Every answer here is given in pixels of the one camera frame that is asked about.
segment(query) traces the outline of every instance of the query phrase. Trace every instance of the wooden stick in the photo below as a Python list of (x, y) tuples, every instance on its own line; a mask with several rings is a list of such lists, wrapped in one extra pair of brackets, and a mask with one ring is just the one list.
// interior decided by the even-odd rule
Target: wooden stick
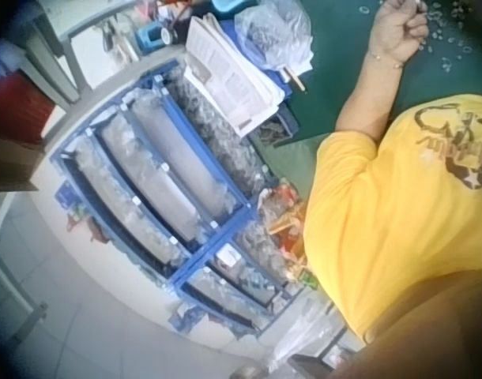
[(291, 69), (289, 69), (288, 67), (285, 67), (283, 68), (283, 70), (286, 72), (287, 75), (290, 76), (290, 79), (292, 79), (292, 81), (297, 84), (297, 87), (299, 87), (301, 92), (306, 91), (306, 87), (304, 86), (304, 83), (299, 79), (297, 75), (294, 74), (294, 72)]

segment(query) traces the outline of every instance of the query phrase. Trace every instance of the blue shelving unit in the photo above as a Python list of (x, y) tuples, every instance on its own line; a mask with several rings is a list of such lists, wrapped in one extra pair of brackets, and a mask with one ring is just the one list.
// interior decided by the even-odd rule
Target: blue shelving unit
[[(249, 251), (245, 251), (236, 242), (236, 236), (243, 228), (250, 221), (258, 219), (256, 211), (258, 196), (248, 197), (243, 194), (165, 88), (161, 75), (174, 66), (175, 63), (160, 67), (142, 77), (133, 86), (113, 96), (65, 140), (51, 159), (63, 172), (73, 190), (78, 194), (103, 231), (109, 235), (113, 243), (122, 252), (127, 254), (133, 263), (141, 267), (146, 275), (150, 275), (155, 281), (173, 288), (185, 301), (200, 306), (213, 316), (234, 325), (237, 329), (259, 335), (278, 318), (297, 295), (291, 295), (287, 290), (287, 283), (272, 274)], [(217, 220), (215, 220), (215, 217), (194, 196), (194, 191), (186, 184), (186, 180), (183, 180), (177, 174), (172, 164), (166, 162), (161, 151), (151, 142), (151, 138), (141, 120), (131, 109), (134, 99), (133, 96), (130, 96), (130, 93), (135, 88), (151, 89), (158, 94), (162, 100), (162, 108), (179, 134), (186, 140), (214, 180), (225, 186), (227, 191), (235, 198), (236, 206), (231, 214), (222, 217), (217, 216)], [(115, 107), (113, 109), (116, 109), (116, 112), (103, 121), (92, 123), (109, 107)], [(123, 116), (132, 128), (135, 138), (141, 142), (142, 148), (150, 153), (156, 167), (164, 170), (180, 193), (197, 210), (199, 223), (207, 234), (205, 242), (184, 241), (166, 221), (166, 215), (159, 214), (142, 193), (141, 188), (138, 188), (136, 183), (130, 179), (130, 175), (126, 172), (127, 167), (124, 168), (120, 162), (117, 162), (115, 155), (110, 150), (110, 145), (103, 137), (103, 131), (109, 127), (116, 114)], [(175, 248), (179, 249), (185, 257), (179, 267), (171, 267), (156, 258), (152, 252), (148, 251), (131, 235), (126, 225), (119, 221), (109, 206), (104, 203), (104, 200), (96, 192), (92, 183), (88, 181), (87, 176), (81, 171), (75, 159), (74, 142), (79, 137), (85, 137), (90, 141), (112, 179), (133, 199), (133, 203), (141, 211), (141, 214)], [(242, 144), (251, 147), (250, 150), (257, 155), (262, 166), (264, 163), (250, 141), (245, 139)], [(264, 172), (268, 186), (276, 182), (269, 170), (265, 169)], [(239, 269), (240, 272), (256, 272), (257, 277), (262, 278), (260, 287), (254, 286), (252, 282), (248, 283), (246, 278), (241, 279), (238, 272), (221, 262), (219, 256), (226, 247), (236, 256), (235, 265), (237, 266), (233, 267)], [(222, 296), (221, 298), (215, 298), (205, 293), (204, 289), (198, 289), (196, 278), (199, 275), (205, 275), (208, 278), (208, 285), (214, 290), (212, 290), (212, 293), (216, 293), (215, 291), (218, 290), (218, 293), (228, 298), (222, 298)], [(246, 307), (243, 307), (241, 312), (236, 312), (232, 309), (231, 302), (242, 302)], [(276, 302), (280, 302), (278, 307), (275, 306)]]

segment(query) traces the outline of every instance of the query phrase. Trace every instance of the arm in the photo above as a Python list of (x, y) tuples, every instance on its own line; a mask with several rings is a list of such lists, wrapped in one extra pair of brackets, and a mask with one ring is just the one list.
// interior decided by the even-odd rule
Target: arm
[[(422, 3), (422, 11), (427, 7)], [(415, 0), (386, 0), (376, 14), (369, 51), (336, 130), (352, 130), (379, 143), (399, 89), (403, 65), (427, 36), (427, 18)]]

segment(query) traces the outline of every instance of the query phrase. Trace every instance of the red object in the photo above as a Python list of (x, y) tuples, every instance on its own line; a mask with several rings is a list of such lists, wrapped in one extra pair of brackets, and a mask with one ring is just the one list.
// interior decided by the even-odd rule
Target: red object
[(55, 105), (23, 74), (0, 79), (0, 137), (39, 144)]

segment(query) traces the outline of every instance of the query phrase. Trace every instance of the blue plastic shelf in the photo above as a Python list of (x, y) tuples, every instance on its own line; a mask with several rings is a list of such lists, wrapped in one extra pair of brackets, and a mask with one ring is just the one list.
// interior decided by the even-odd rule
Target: blue plastic shelf
[[(78, 194), (80, 200), (85, 204), (90, 214), (95, 218), (103, 230), (109, 234), (113, 243), (120, 248), (122, 252), (126, 253), (133, 263), (139, 265), (143, 272), (149, 274), (154, 280), (158, 280), (161, 283), (166, 283), (168, 286), (173, 287), (181, 298), (188, 302), (193, 302), (200, 306), (204, 311), (211, 313), (213, 316), (231, 323), (237, 328), (241, 328), (250, 334), (260, 335), (273, 324), (273, 322), (290, 306), (290, 304), (292, 304), (293, 300), (300, 292), (298, 292), (297, 295), (291, 296), (285, 290), (285, 283), (282, 283), (281, 280), (272, 275), (268, 269), (262, 267), (262, 265), (260, 265), (249, 252), (245, 251), (236, 243), (235, 236), (250, 220), (256, 220), (258, 218), (256, 209), (258, 194), (255, 194), (251, 198), (247, 198), (241, 192), (231, 176), (223, 168), (207, 144), (201, 139), (195, 128), (190, 124), (189, 120), (171, 97), (168, 90), (164, 87), (161, 75), (174, 68), (175, 65), (176, 62), (172, 62), (160, 67), (143, 76), (136, 84), (124, 88), (121, 92), (113, 96), (113, 98), (94, 111), (92, 115), (77, 128), (77, 130), (66, 138), (66, 141), (62, 144), (61, 148), (55, 152), (51, 160), (59, 165), (67, 180), (70, 182), (70, 185), (73, 187), (73, 190)], [(154, 89), (160, 92), (163, 100), (163, 108), (171, 121), (175, 124), (176, 129), (188, 142), (194, 153), (202, 161), (214, 179), (217, 182), (226, 185), (237, 201), (238, 208), (236, 208), (231, 215), (225, 217), (224, 220), (214, 220), (201, 202), (193, 195), (190, 188), (175, 173), (173, 167), (169, 167), (169, 170), (165, 170), (169, 178), (176, 184), (177, 188), (198, 210), (202, 226), (209, 234), (209, 238), (202, 246), (190, 246), (181, 241), (181, 238), (165, 222), (165, 215), (158, 214), (152, 205), (145, 199), (137, 186), (130, 180), (129, 175), (127, 175), (122, 169), (122, 166), (116, 162), (115, 157), (111, 153), (101, 134), (103, 128), (108, 125), (112, 118), (92, 125), (92, 120), (94, 120), (101, 112), (109, 107), (116, 106), (123, 117), (132, 126), (134, 134), (141, 141), (144, 148), (152, 154), (155, 162), (159, 165), (167, 163), (158, 149), (151, 143), (141, 121), (130, 109), (130, 102), (125, 103), (125, 101), (127, 101), (124, 99), (125, 96), (135, 88)], [(93, 143), (93, 146), (101, 159), (107, 164), (107, 169), (116, 182), (129, 194), (129, 196), (132, 198), (136, 197), (141, 201), (138, 207), (143, 215), (160, 232), (162, 232), (166, 238), (174, 237), (178, 240), (177, 247), (187, 257), (186, 261), (184, 261), (180, 267), (174, 268), (170, 265), (165, 265), (162, 261), (153, 256), (151, 252), (149, 252), (134, 236), (132, 236), (124, 225), (116, 219), (109, 207), (103, 203), (88, 179), (79, 170), (74, 157), (68, 153), (64, 153), (69, 144), (73, 142), (75, 138), (84, 134), (87, 128), (89, 128), (87, 134), (90, 141)], [(258, 154), (257, 149), (251, 144), (250, 140), (246, 138), (243, 140), (242, 144), (245, 146), (251, 146), (250, 149), (253, 149), (252, 152), (256, 154), (262, 165), (263, 160)], [(265, 173), (265, 179), (266, 181), (271, 182), (271, 184), (277, 182), (277, 179), (274, 178), (269, 170)], [(227, 273), (223, 273), (213, 264), (215, 256), (225, 244), (230, 244), (236, 249), (246, 265), (251, 266), (254, 270), (260, 272), (267, 283), (274, 286), (274, 296), (272, 296), (268, 302), (265, 302), (265, 300), (269, 295), (264, 297), (264, 301), (258, 299), (255, 295), (244, 289), (240, 282), (235, 281), (235, 278), (228, 277)], [(201, 270), (204, 267), (208, 267), (211, 270), (211, 275), (216, 278), (219, 283), (220, 280), (225, 280), (224, 284), (223, 281), (221, 281), (222, 283), (220, 284), (228, 286), (233, 291), (233, 296), (244, 299), (247, 306), (257, 311), (257, 314), (260, 313), (263, 317), (269, 319), (269, 323), (263, 328), (263, 330), (257, 328), (251, 320), (246, 319), (239, 314), (227, 311), (214, 299), (208, 298), (199, 290), (191, 286), (189, 283), (190, 279), (193, 278), (193, 275), (198, 270)], [(287, 303), (280, 312), (275, 314), (271, 306), (276, 296), (281, 296)]]

